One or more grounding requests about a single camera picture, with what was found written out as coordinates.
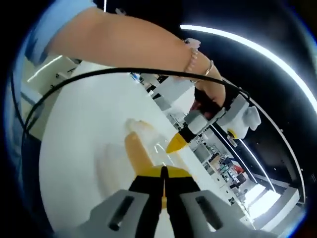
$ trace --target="white table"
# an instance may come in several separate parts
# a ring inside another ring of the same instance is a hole
[[[104,68],[83,61],[73,75]],[[150,123],[168,139],[176,133],[142,85],[128,73],[86,78],[60,92],[45,128],[39,164],[43,204],[55,231],[86,221],[91,209],[114,190],[128,189],[134,178],[128,165],[118,169],[109,161],[104,170],[105,175],[112,175],[107,181],[111,187],[103,191],[96,171],[96,158],[104,156],[108,143],[123,145],[123,125],[128,118]],[[199,187],[222,198],[192,151],[184,148],[179,154]],[[161,230],[170,232],[165,225]]]

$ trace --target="black ceiling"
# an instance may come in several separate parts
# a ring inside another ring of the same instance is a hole
[[[158,24],[175,35],[199,39],[200,50],[213,59],[222,76],[250,92],[251,97],[283,129],[303,169],[308,186],[317,159],[317,114],[295,81],[279,66],[247,46],[221,36],[182,31],[180,24],[206,26],[231,32],[267,48],[289,64],[317,98],[313,46],[303,24],[286,4],[270,0],[108,0],[107,11],[123,8],[128,15]],[[294,181],[281,161],[292,160],[270,122],[248,133],[246,141],[261,159],[269,176]]]

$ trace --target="wire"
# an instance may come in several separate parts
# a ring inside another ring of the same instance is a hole
[[[75,77],[72,77],[70,79],[67,79],[59,84],[57,84],[54,88],[50,89],[46,94],[43,95],[43,97],[32,107],[30,110],[26,120],[25,120],[25,126],[23,127],[23,134],[22,134],[22,147],[24,144],[25,134],[29,132],[30,127],[28,126],[29,121],[32,117],[32,114],[34,111],[48,98],[51,94],[53,94],[55,91],[59,90],[60,88],[64,87],[65,85],[75,82],[77,80],[88,78],[96,75],[102,75],[102,74],[109,74],[109,73],[149,73],[149,74],[160,74],[160,75],[170,75],[170,76],[179,76],[179,77],[186,77],[186,78],[197,78],[201,80],[211,81],[215,83],[219,83],[222,85],[226,85],[228,88],[232,88],[233,90],[238,91],[247,101],[250,100],[250,95],[247,91],[238,88],[232,84],[229,84],[227,82],[214,79],[207,76],[197,75],[193,73],[185,73],[185,72],[176,72],[176,71],[170,71],[170,70],[159,70],[159,69],[149,69],[149,68],[108,68],[108,69],[102,69],[102,70],[96,70],[88,73],[83,73],[80,75],[77,75]]]
[[[22,119],[22,116],[21,116],[21,113],[20,113],[20,110],[19,110],[19,107],[18,107],[18,102],[16,100],[16,97],[15,97],[15,89],[14,89],[14,80],[13,80],[13,72],[11,72],[11,75],[10,75],[10,81],[11,81],[11,92],[12,92],[12,100],[13,100],[13,105],[14,105],[14,109],[15,109],[15,113],[18,117],[18,120],[23,128],[23,131],[26,129],[26,125],[24,124],[23,122],[23,119]]]

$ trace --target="blue sleeve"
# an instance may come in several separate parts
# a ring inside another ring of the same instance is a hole
[[[41,64],[47,57],[45,47],[67,22],[82,11],[95,7],[91,0],[55,0],[34,26],[27,42],[25,56],[33,64]]]

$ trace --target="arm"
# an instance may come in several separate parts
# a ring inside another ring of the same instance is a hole
[[[191,50],[170,32],[150,22],[90,8],[66,24],[51,40],[48,51],[116,67],[144,67],[184,71]],[[199,53],[193,73],[204,74],[209,59]],[[209,76],[221,79],[214,67]],[[199,82],[222,106],[224,87]]]

